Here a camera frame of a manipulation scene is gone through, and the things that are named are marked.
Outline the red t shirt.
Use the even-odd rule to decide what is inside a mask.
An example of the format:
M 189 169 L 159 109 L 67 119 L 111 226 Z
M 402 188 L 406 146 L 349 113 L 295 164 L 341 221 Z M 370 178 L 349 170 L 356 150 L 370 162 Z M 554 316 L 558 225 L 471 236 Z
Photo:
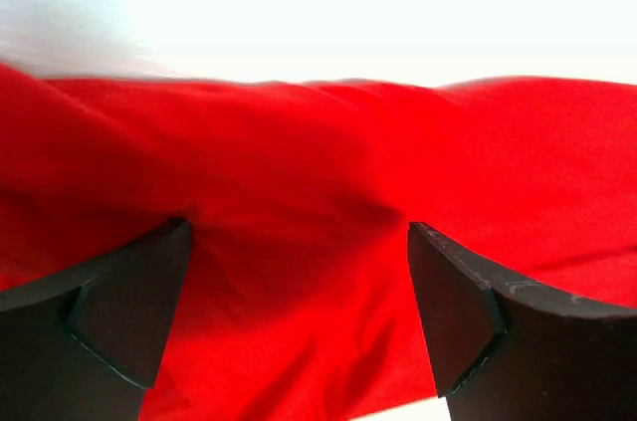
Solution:
M 174 216 L 193 227 L 193 256 L 143 418 L 347 420 L 434 393 L 412 221 L 558 288 L 635 304 L 636 89 L 2 68 L 3 287 Z

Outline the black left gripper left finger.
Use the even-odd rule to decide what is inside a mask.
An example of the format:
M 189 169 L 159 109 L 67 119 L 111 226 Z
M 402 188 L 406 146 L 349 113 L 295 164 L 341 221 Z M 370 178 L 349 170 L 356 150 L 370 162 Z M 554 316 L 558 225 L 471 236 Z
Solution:
M 108 254 L 1 293 L 1 417 L 136 420 L 189 266 L 172 219 Z

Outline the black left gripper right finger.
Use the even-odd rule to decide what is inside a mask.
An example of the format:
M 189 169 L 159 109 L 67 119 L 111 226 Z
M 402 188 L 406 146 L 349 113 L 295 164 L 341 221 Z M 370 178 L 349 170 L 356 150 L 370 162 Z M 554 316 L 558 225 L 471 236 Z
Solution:
M 408 264 L 454 420 L 636 419 L 636 313 L 480 256 L 423 224 Z

